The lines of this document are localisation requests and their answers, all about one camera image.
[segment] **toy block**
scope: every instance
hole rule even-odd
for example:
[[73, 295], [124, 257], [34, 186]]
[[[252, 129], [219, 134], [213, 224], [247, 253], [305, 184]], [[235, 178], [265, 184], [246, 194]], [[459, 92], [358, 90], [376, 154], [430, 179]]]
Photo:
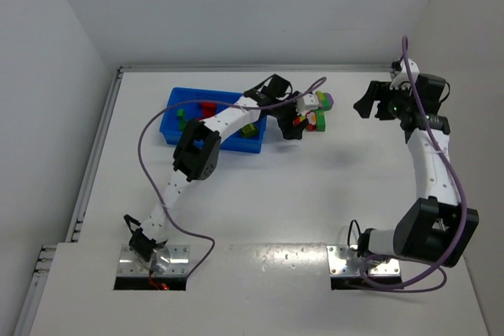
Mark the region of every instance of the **toy block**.
[[317, 115], [317, 130], [325, 131], [325, 115], [322, 110], [316, 110], [315, 114]]
[[185, 120], [186, 118], [186, 111], [183, 109], [179, 109], [176, 111], [176, 118], [179, 120]]
[[253, 138], [259, 134], [259, 129], [254, 124], [248, 124], [242, 127], [240, 130], [240, 135], [244, 138]]

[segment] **robotic arm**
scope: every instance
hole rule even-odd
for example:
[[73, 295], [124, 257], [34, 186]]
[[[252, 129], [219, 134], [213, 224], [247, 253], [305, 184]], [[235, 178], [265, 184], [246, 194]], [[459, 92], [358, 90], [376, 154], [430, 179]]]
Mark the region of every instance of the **robotic arm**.
[[[424, 129], [424, 121], [411, 93], [404, 64], [401, 63], [401, 72], [392, 82], [372, 81], [366, 94], [354, 104], [354, 108], [362, 118], [369, 118], [373, 102], [378, 101], [376, 118], [398, 118], [401, 121], [400, 127], [413, 157], [417, 201], [394, 230], [365, 230], [358, 239], [358, 256], [380, 254], [434, 263], [447, 250], [459, 226], [460, 198], [439, 152], [435, 150]], [[438, 116], [443, 102], [440, 97], [447, 82], [437, 76], [419, 74], [414, 62], [409, 61], [408, 64], [412, 68], [413, 78], [417, 80], [417, 89], [429, 126], [449, 159], [450, 125], [446, 117]], [[444, 266], [451, 268], [458, 262], [476, 230], [478, 220], [478, 212], [468, 209], [464, 233]]]
[[[285, 139], [301, 139], [303, 130], [308, 126], [308, 120], [298, 125], [293, 124], [301, 110], [298, 109], [301, 105], [299, 101], [271, 110], [259, 109], [286, 100], [284, 97], [290, 86], [291, 84], [285, 79], [273, 75], [246, 91], [236, 102], [237, 108], [227, 108], [201, 121], [187, 122], [173, 153], [173, 171], [163, 192], [166, 207], [175, 208], [186, 188], [195, 180], [205, 180], [212, 175], [217, 166], [221, 142], [245, 125], [271, 115], [277, 118]], [[299, 92], [296, 91], [289, 94], [287, 99], [297, 95]], [[200, 141], [201, 148], [195, 144]], [[168, 241], [168, 222], [162, 205], [157, 203], [152, 213], [142, 223], [129, 215], [124, 216], [124, 220], [132, 232], [130, 247], [143, 261], [149, 262], [154, 249]]]

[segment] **blue bin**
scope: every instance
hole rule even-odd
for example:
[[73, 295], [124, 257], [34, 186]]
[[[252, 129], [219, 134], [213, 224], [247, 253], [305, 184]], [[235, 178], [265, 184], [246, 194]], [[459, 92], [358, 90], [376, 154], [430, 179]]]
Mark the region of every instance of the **blue bin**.
[[[194, 88], [180, 88], [172, 89], [168, 105], [174, 105], [177, 102], [184, 102], [186, 100], [217, 100], [220, 102], [229, 102], [234, 104], [238, 101], [242, 94], [239, 92], [225, 92], [222, 90], [197, 90]], [[217, 113], [226, 109], [226, 106], [218, 105]], [[170, 145], [176, 145], [182, 135], [179, 129], [179, 122], [176, 118], [176, 111], [183, 109], [186, 113], [186, 120], [202, 117], [202, 107], [197, 102], [192, 104], [185, 104], [170, 109], [163, 116], [159, 131], [165, 136], [165, 140]], [[253, 138], [242, 138], [239, 131], [231, 135], [228, 139], [222, 142], [220, 148], [222, 150], [241, 151], [244, 153], [260, 153], [262, 139], [266, 130], [266, 117], [254, 123], [259, 129], [259, 134]]]

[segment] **white tabletop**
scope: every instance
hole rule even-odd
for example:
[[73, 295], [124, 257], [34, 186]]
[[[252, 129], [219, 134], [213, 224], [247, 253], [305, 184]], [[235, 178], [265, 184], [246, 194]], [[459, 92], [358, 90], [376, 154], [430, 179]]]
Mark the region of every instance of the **white tabletop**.
[[[435, 293], [331, 291], [324, 244], [344, 243], [353, 218], [363, 228], [394, 227], [416, 200], [413, 163], [397, 121], [362, 120], [352, 109], [370, 80], [388, 74], [278, 73], [299, 90], [328, 77], [335, 106], [327, 130], [284, 141], [271, 119], [260, 154], [220, 153], [212, 177], [176, 210], [184, 227], [217, 240], [183, 292], [113, 291], [129, 238], [122, 216], [142, 220], [156, 201], [136, 159], [139, 133], [173, 87], [243, 91], [270, 73], [124, 74], [80, 240], [58, 246], [32, 335], [487, 334], [463, 260]], [[164, 187], [173, 147], [158, 125], [143, 152]], [[170, 242], [190, 243], [192, 264], [208, 246], [177, 233]], [[402, 272], [422, 268], [403, 264]]]

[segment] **purple cable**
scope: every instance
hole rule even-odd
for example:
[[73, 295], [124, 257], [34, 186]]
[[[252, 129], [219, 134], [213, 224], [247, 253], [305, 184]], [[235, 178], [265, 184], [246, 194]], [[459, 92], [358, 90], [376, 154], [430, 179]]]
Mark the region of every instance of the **purple cable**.
[[168, 209], [168, 207], [165, 204], [165, 199], [163, 198], [163, 195], [161, 194], [161, 191], [159, 190], [158, 186], [156, 185], [156, 183], [152, 179], [152, 176], [150, 175], [149, 171], [147, 171], [145, 163], [143, 162], [143, 158], [142, 158], [142, 141], [143, 141], [143, 137], [145, 136], [145, 133], [146, 133], [147, 129], [149, 128], [149, 126], [160, 115], [165, 114], [170, 109], [173, 109], [173, 108], [175, 108], [177, 106], [180, 106], [180, 105], [192, 104], [192, 103], [209, 102], [209, 103], [213, 103], [213, 104], [217, 104], [217, 105], [225, 105], [225, 106], [230, 107], [230, 108], [245, 109], [245, 110], [270, 110], [270, 109], [279, 108], [280, 106], [283, 106], [283, 105], [288, 104], [290, 102], [295, 102], [299, 98], [302, 98], [303, 96], [306, 96], [308, 93], [313, 92], [314, 90], [316, 90], [317, 88], [319, 88], [322, 84], [324, 84], [326, 80], [327, 80], [327, 78], [325, 76], [322, 76], [321, 78], [319, 78], [318, 80], [316, 80], [315, 83], [313, 83], [311, 86], [309, 86], [309, 88], [305, 92], [303, 92], [302, 94], [299, 94], [297, 96], [294, 96], [293, 98], [289, 98], [289, 99], [284, 100], [282, 102], [279, 102], [279, 103], [276, 103], [276, 104], [273, 104], [273, 105], [267, 105], [267, 106], [241, 106], [241, 105], [237, 105], [237, 104], [231, 104], [231, 103], [228, 103], [228, 102], [218, 102], [218, 101], [215, 101], [215, 100], [202, 100], [202, 99], [198, 99], [198, 100], [186, 100], [185, 102], [178, 102], [176, 104], [167, 106], [162, 111], [158, 112], [143, 127], [143, 130], [140, 133], [139, 143], [138, 143], [137, 149], [136, 149], [138, 157], [139, 157], [140, 167], [142, 168], [143, 173], [147, 177], [147, 180], [149, 180], [150, 185], [153, 187], [154, 192], [156, 192], [157, 199], [159, 200], [159, 203], [163, 207], [163, 211], [165, 212], [166, 218], [168, 218], [168, 221], [172, 224], [172, 226], [174, 226], [175, 229], [177, 229], [181, 233], [189, 235], [189, 236], [192, 236], [192, 237], [195, 237], [195, 238], [209, 240], [212, 243], [212, 245], [210, 246], [210, 248], [208, 249], [208, 251], [206, 251], [205, 255], [201, 258], [201, 260], [189, 271], [189, 273], [187, 273], [186, 279], [188, 279], [189, 276], [192, 275], [195, 272], [195, 270], [203, 263], [203, 261], [205, 261], [206, 258], [212, 253], [213, 248], [215, 247], [215, 239], [212, 238], [211, 236], [207, 236], [207, 235], [203, 235], [203, 234], [196, 234], [194, 232], [185, 230], [181, 226], [179, 226], [175, 222], [175, 220], [172, 218], [172, 216], [171, 216], [171, 214], [169, 212], [169, 209]]
[[398, 283], [398, 284], [394, 284], [394, 285], [384, 285], [384, 284], [372, 281], [365, 274], [365, 268], [368, 265], [368, 262], [372, 258], [376, 257], [376, 255], [372, 255], [372, 256], [369, 256], [366, 259], [364, 259], [361, 266], [359, 267], [359, 271], [361, 273], [362, 279], [364, 279], [364, 281], [373, 288], [372, 290], [389, 291], [389, 292], [395, 292], [395, 293], [423, 293], [426, 291], [433, 291], [433, 290], [439, 289], [440, 287], [444, 286], [444, 283], [446, 283], [446, 280], [443, 280], [442, 285], [436, 286], [436, 287], [430, 288], [430, 289], [403, 290], [403, 291], [396, 291], [396, 290], [403, 289], [405, 287], [413, 285], [414, 283], [420, 282], [422, 279], [425, 279], [426, 277], [431, 275], [436, 269], [441, 270], [443, 275], [446, 277], [446, 273], [444, 273], [441, 266], [445, 263], [445, 261], [448, 259], [448, 257], [450, 257], [452, 252], [455, 250], [455, 247], [457, 246], [458, 242], [460, 241], [460, 238], [462, 237], [462, 233], [464, 232], [465, 221], [467, 220], [467, 200], [465, 198], [464, 188], [462, 186], [460, 179], [458, 178], [457, 172], [455, 171], [453, 165], [451, 165], [450, 161], [448, 160], [448, 158], [446, 157], [444, 152], [441, 150], [441, 147], [439, 147], [438, 142], [435, 140], [435, 137], [432, 134], [431, 127], [428, 124], [427, 115], [425, 114], [424, 106], [422, 105], [421, 100], [420, 100], [420, 95], [418, 94], [417, 84], [414, 83], [413, 74], [411, 73], [410, 61], [408, 60], [408, 37], [407, 36], [402, 37], [402, 56], [404, 58], [406, 72], [408, 74], [408, 79], [411, 84], [413, 96], [415, 97], [415, 102], [417, 103], [417, 107], [418, 107], [418, 110], [420, 111], [420, 115], [422, 117], [422, 120], [425, 122], [425, 130], [427, 131], [427, 134], [432, 141], [432, 145], [434, 146], [434, 149], [439, 154], [439, 157], [443, 161], [444, 165], [446, 166], [448, 172], [450, 173], [450, 175], [455, 183], [455, 186], [457, 187], [457, 191], [460, 196], [461, 209], [462, 209], [461, 219], [460, 219], [460, 223], [458, 225], [457, 232], [455, 232], [454, 238], [452, 239], [450, 245], [448, 246], [448, 248], [444, 252], [444, 254], [441, 255], [439, 260], [437, 260], [428, 269], [426, 269], [425, 271], [423, 271], [422, 273], [420, 273], [416, 277], [413, 277], [412, 279], [409, 279], [408, 281], [405, 281], [403, 283]]

